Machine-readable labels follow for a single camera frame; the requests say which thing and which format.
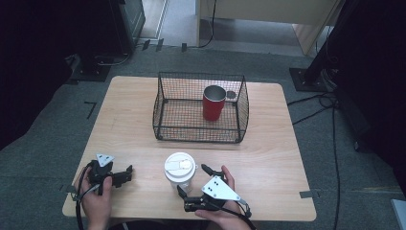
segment wooden table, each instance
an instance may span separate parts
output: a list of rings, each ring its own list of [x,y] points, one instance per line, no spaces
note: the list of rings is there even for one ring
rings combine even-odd
[[[295,132],[282,87],[275,83],[247,83],[250,117],[240,144],[166,142],[155,139],[152,112],[156,78],[116,77],[111,81],[75,178],[96,153],[116,157],[113,173],[134,167],[133,180],[113,189],[112,217],[140,219],[198,219],[183,210],[183,200],[165,178],[165,160],[174,152],[190,154],[199,168],[190,196],[210,177],[206,164],[219,171],[226,165],[236,180],[236,191],[253,213],[252,220],[312,221],[316,212],[309,191]],[[67,196],[63,214],[75,215]]]

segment white cup lid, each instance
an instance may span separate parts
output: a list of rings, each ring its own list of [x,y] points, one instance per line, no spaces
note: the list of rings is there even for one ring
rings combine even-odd
[[[165,162],[165,175],[172,182],[185,182],[192,178],[195,167],[194,160],[189,154],[176,152]]]

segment finger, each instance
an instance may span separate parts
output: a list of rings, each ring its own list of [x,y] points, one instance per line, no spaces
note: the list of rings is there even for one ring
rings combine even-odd
[[[81,178],[81,176],[82,176],[82,174],[83,174],[84,169],[86,169],[86,168],[83,167],[83,168],[81,169],[81,171],[80,171],[78,177],[77,177],[76,180],[75,180],[75,184],[74,184],[74,185],[75,185],[75,188],[76,188],[76,189],[78,189],[79,181],[80,181],[80,178]],[[92,168],[90,168],[90,167],[87,168],[86,172],[84,173],[83,180],[87,179],[87,176],[88,176],[88,174],[89,174],[89,172],[90,172],[91,170],[92,170]]]
[[[83,174],[85,168],[83,168],[79,174],[79,176],[77,177],[77,180],[75,181],[75,188],[78,189],[79,187],[79,183],[80,183],[80,179],[81,176]],[[80,185],[80,192],[83,193],[85,191],[87,191],[90,188],[90,183],[89,183],[89,178],[88,175],[90,173],[90,171],[92,170],[92,168],[87,168],[86,172],[83,175],[83,179],[81,181],[81,185]]]
[[[230,174],[230,171],[225,166],[221,166],[221,170],[224,172],[224,175],[226,176],[227,184],[230,186],[230,188],[232,188],[234,190],[235,181],[234,181],[233,176]]]
[[[211,221],[216,222],[218,215],[216,214],[216,212],[212,212],[212,211],[207,211],[207,210],[196,210],[196,212],[194,212],[194,214],[200,218],[203,219],[208,219]]]
[[[103,199],[109,199],[111,197],[112,185],[113,185],[113,177],[107,176],[102,183]]]

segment wire mesh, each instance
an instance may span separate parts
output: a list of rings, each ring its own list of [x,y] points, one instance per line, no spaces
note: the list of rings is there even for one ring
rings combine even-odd
[[[219,85],[227,92],[220,118],[203,118],[203,92]],[[153,112],[155,137],[164,141],[240,143],[248,127],[249,104],[242,75],[161,72]]]

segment black tape mark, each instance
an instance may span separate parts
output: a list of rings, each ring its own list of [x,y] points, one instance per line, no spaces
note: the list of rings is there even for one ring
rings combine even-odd
[[[164,39],[161,38],[158,40],[158,45],[156,46],[156,52],[161,51],[162,50],[162,45],[164,44]]]
[[[312,198],[313,193],[311,191],[299,192],[301,198]]]
[[[182,53],[185,53],[187,49],[188,49],[188,44],[182,43]]]
[[[149,42],[151,42],[151,40],[147,40],[146,42],[144,42],[143,51],[148,48]]]
[[[87,119],[90,118],[90,116],[92,116],[93,110],[95,110],[96,104],[97,103],[90,103],[90,102],[84,102],[85,104],[92,104],[92,108],[90,109],[89,115],[87,115]]]

